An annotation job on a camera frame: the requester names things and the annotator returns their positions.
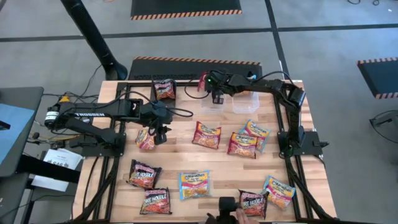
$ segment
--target concrete floor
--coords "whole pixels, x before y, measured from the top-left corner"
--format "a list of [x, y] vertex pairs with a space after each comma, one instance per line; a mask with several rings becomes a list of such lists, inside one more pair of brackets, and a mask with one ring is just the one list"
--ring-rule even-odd
[[[271, 27], [264, 0], [241, 0], [242, 15], [156, 21], [130, 21], [128, 0], [83, 2], [103, 34]], [[371, 2], [362, 0], [354, 6], [345, 0], [271, 0], [278, 27], [398, 23], [398, 1], [380, 0], [379, 6]], [[80, 35], [59, 1], [8, 0], [0, 12], [0, 39], [56, 35]], [[368, 122], [382, 111], [396, 109], [396, 100], [374, 99], [355, 61], [396, 57], [398, 29], [280, 32], [279, 35], [291, 77], [304, 80], [321, 140], [330, 142], [324, 153], [338, 216], [342, 220], [396, 223], [398, 147], [378, 136]], [[134, 56], [147, 55], [259, 61], [264, 72], [280, 70], [271, 32], [106, 41], [128, 69]], [[0, 42], [0, 58], [0, 87], [42, 86], [46, 93], [81, 93], [99, 65], [84, 40]], [[99, 69], [88, 94], [97, 94], [103, 80], [104, 71]], [[38, 121], [44, 120], [46, 107], [55, 100], [43, 97]], [[388, 128], [381, 131], [396, 137], [396, 130]], [[34, 131], [48, 133], [37, 125]], [[27, 145], [25, 152], [36, 156], [47, 148]], [[70, 217], [71, 202], [70, 198], [38, 202], [30, 222], [64, 222]]]

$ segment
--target black rubber mat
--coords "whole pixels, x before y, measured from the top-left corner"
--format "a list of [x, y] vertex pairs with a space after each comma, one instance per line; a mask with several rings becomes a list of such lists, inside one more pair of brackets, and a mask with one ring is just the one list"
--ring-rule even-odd
[[136, 57], [132, 61], [129, 80], [199, 79], [203, 72], [223, 72], [247, 75], [249, 72], [262, 76], [260, 62], [235, 60], [209, 60], [194, 58]]
[[131, 19], [241, 14], [239, 0], [132, 0]]
[[398, 98], [398, 58], [357, 61], [359, 70], [376, 99]]

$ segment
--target human hand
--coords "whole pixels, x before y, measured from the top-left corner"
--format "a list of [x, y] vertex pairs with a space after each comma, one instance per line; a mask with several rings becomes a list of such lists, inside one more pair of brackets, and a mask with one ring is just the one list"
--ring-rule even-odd
[[238, 219], [239, 224], [260, 224], [257, 220], [248, 218], [242, 208], [236, 209], [236, 218]]

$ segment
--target white paper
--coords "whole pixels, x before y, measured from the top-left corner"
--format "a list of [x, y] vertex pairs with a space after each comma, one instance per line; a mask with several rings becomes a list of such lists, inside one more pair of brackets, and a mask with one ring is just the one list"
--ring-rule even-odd
[[[49, 162], [58, 166], [64, 166], [69, 169], [76, 169], [82, 156], [71, 152], [67, 149], [53, 150], [49, 149], [44, 157], [45, 162]], [[55, 180], [53, 178], [35, 176], [32, 185], [37, 187], [44, 187], [46, 189], [58, 190], [65, 192], [68, 187], [68, 182]]]

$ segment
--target wooden tabletop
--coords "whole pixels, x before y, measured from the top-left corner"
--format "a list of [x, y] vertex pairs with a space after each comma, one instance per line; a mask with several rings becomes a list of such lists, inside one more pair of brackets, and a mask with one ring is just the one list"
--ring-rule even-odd
[[[113, 100], [117, 84], [117, 82], [103, 82], [99, 94], [99, 102], [106, 103]], [[303, 87], [301, 81], [296, 81], [295, 84]], [[150, 94], [149, 87], [135, 87], [132, 90], [147, 96]], [[188, 92], [192, 95], [196, 94], [194, 87], [188, 87]], [[139, 96], [131, 94], [130, 98], [139, 98]], [[174, 116], [172, 124], [168, 126], [172, 128], [172, 131], [167, 133], [167, 142], [148, 152], [140, 151], [134, 143], [142, 126], [128, 123], [126, 125], [126, 149], [119, 163], [111, 222], [204, 222], [207, 218], [207, 213], [211, 213], [214, 216], [219, 215], [218, 199], [220, 197], [232, 196], [237, 200], [239, 197], [238, 189], [259, 193], [268, 175], [272, 175], [287, 184], [285, 162], [278, 157], [279, 146], [276, 137], [278, 122], [274, 100], [272, 95], [268, 93], [260, 93], [259, 99], [260, 107], [253, 114], [234, 114], [231, 108], [231, 100], [228, 97], [226, 98], [226, 107], [223, 114], [206, 114], [201, 111], [200, 100], [189, 98], [182, 87], [177, 87], [176, 107], [190, 110], [194, 112], [194, 116], [191, 118]], [[282, 114], [285, 115], [283, 106], [281, 106], [281, 110]], [[238, 132], [248, 119], [252, 119], [260, 127], [272, 130], [264, 153], [258, 154], [257, 159], [227, 155], [226, 151], [231, 133]], [[201, 121], [209, 128], [221, 126], [221, 141], [218, 150], [191, 143], [196, 121]], [[287, 127], [285, 116], [284, 121], [285, 127]], [[109, 119], [96, 118], [94, 125], [99, 128], [107, 128], [109, 127]], [[305, 129], [314, 128], [307, 99], [305, 99], [302, 106], [302, 125]], [[156, 187], [168, 187], [170, 189], [172, 215], [139, 214], [144, 199], [144, 191], [126, 183], [132, 159], [152, 167], [163, 168]], [[336, 212], [323, 164], [314, 156], [302, 156], [302, 160], [309, 191], [324, 210], [335, 217]], [[73, 214], [75, 216], [82, 211], [83, 195], [93, 161], [94, 158], [88, 158], [83, 163], [73, 204]], [[97, 191], [102, 161], [103, 159], [100, 158], [94, 169], [88, 187], [86, 204], [90, 202]], [[207, 169], [210, 170], [211, 197], [181, 201], [178, 192], [178, 173]], [[299, 190], [297, 194], [301, 214], [305, 217], [302, 194]], [[107, 197], [108, 192], [103, 196], [100, 218], [104, 217]], [[266, 221], [295, 221], [292, 203], [289, 204], [286, 210], [281, 210], [275, 205], [269, 204]]]

